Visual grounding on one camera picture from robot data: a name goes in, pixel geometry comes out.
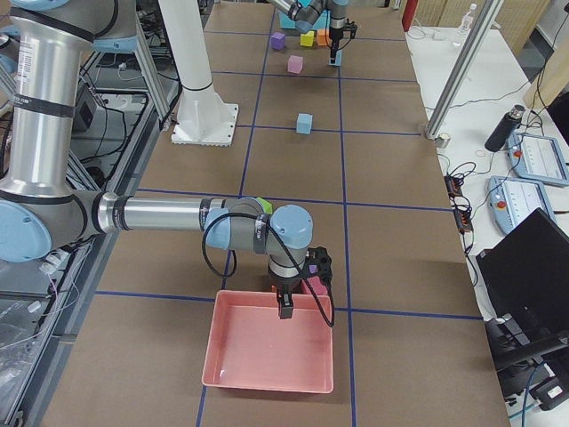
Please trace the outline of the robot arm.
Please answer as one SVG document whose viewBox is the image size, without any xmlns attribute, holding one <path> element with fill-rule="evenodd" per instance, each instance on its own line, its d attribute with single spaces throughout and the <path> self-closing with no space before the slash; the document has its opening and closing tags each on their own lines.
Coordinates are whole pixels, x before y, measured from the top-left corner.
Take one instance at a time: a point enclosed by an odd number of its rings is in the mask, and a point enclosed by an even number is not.
<svg viewBox="0 0 569 427">
<path fill-rule="evenodd" d="M 258 197 L 148 199 L 110 185 L 68 183 L 70 142 L 83 55 L 134 53 L 141 26 L 133 1 L 14 1 L 20 36 L 12 97 L 12 144 L 1 180 L 1 258 L 22 263 L 92 236 L 125 230 L 198 230 L 203 248 L 268 257 L 279 317 L 309 273 L 313 222 L 302 207 L 270 210 Z"/>
<path fill-rule="evenodd" d="M 357 33 L 357 24 L 347 17 L 349 1 L 314 0 L 307 5 L 302 5 L 299 1 L 287 0 L 269 0 L 268 2 L 286 14 L 301 34 L 306 34 L 311 30 L 323 12 L 328 11 L 328 36 L 331 40 L 329 44 L 330 63 L 334 66 L 340 64 L 337 54 L 356 37 Z"/>
</svg>

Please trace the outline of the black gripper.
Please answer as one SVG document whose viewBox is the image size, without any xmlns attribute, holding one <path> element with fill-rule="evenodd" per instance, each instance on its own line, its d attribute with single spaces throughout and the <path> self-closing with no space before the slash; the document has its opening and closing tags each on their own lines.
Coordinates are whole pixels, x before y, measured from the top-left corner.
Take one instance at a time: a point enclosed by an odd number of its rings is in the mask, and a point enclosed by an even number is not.
<svg viewBox="0 0 569 427">
<path fill-rule="evenodd" d="M 280 319 L 290 319 L 293 317 L 294 304 L 292 300 L 292 293 L 301 282 L 299 274 L 285 278 L 277 275 L 270 270 L 268 272 L 270 277 L 270 284 L 276 289 L 276 298 L 278 302 L 278 316 Z"/>
<path fill-rule="evenodd" d="M 329 63 L 334 63 L 337 61 L 337 52 L 339 49 L 340 40 L 343 38 L 344 35 L 344 27 L 340 26 L 338 28 L 331 26 L 330 27 L 330 58 Z"/>
</svg>

